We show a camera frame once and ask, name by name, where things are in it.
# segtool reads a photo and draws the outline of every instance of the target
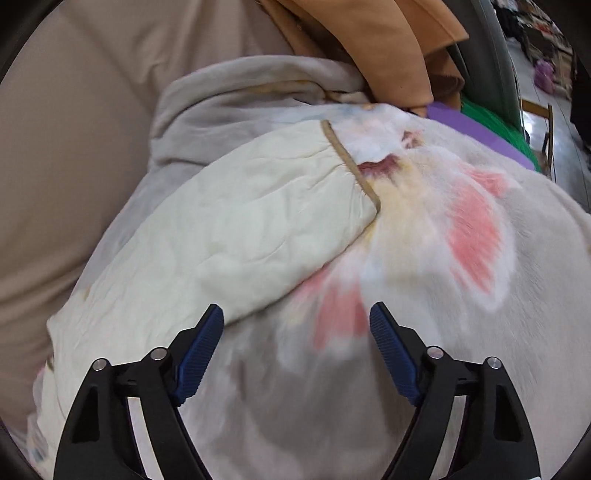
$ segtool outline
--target purple fabric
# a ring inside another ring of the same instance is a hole
[[[463,133],[478,140],[481,144],[494,150],[501,155],[512,158],[519,165],[528,170],[535,170],[532,161],[523,153],[517,150],[513,145],[503,140],[501,137],[488,130],[487,127],[479,124],[475,120],[467,117],[461,112],[449,108],[443,103],[435,102],[427,107],[427,117],[431,120],[447,125],[457,132]]]

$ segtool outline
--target tan cloth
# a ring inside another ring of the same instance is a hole
[[[332,39],[336,37],[377,101],[418,112],[434,99],[459,105],[464,81],[445,48],[468,36],[441,0],[261,0],[261,4],[298,55],[319,56],[320,47],[322,56],[343,60]],[[323,33],[323,27],[331,35]],[[308,47],[310,40],[313,48]]]
[[[160,92],[200,67],[290,54],[252,0],[66,0],[0,84],[0,416],[26,428],[48,317],[145,174]]]

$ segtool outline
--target shiny floor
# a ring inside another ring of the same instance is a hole
[[[563,92],[548,95],[534,85],[534,67],[528,61],[517,41],[507,41],[513,59],[521,97],[540,105],[550,103],[554,110],[554,166],[556,183],[589,212],[591,205],[591,172],[589,154],[572,123],[570,101]],[[530,134],[530,145],[540,150],[547,131],[547,121],[539,116],[524,113],[524,126]]]

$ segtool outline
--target metal screw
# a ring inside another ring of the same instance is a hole
[[[435,360],[439,360],[443,357],[443,350],[441,350],[438,346],[430,346],[427,348],[427,355]]]
[[[167,354],[166,348],[162,348],[160,346],[150,352],[150,358],[152,360],[158,361],[158,360],[162,360],[166,356],[166,354]]]
[[[488,360],[486,360],[486,363],[489,365],[489,367],[494,368],[495,370],[498,370],[503,366],[503,362],[501,362],[495,356],[492,356]]]
[[[107,366],[107,360],[105,360],[104,358],[99,358],[98,360],[95,360],[94,362],[92,362],[92,369],[95,372],[100,372],[106,366]]]

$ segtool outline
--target wooden chair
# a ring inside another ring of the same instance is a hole
[[[544,136],[542,150],[533,150],[538,159],[542,173],[552,180],[552,166],[554,164],[554,112],[552,105],[548,108],[528,100],[521,100],[521,109],[524,112],[532,113],[548,120],[548,131]],[[556,169],[554,169],[554,181],[556,180]]]

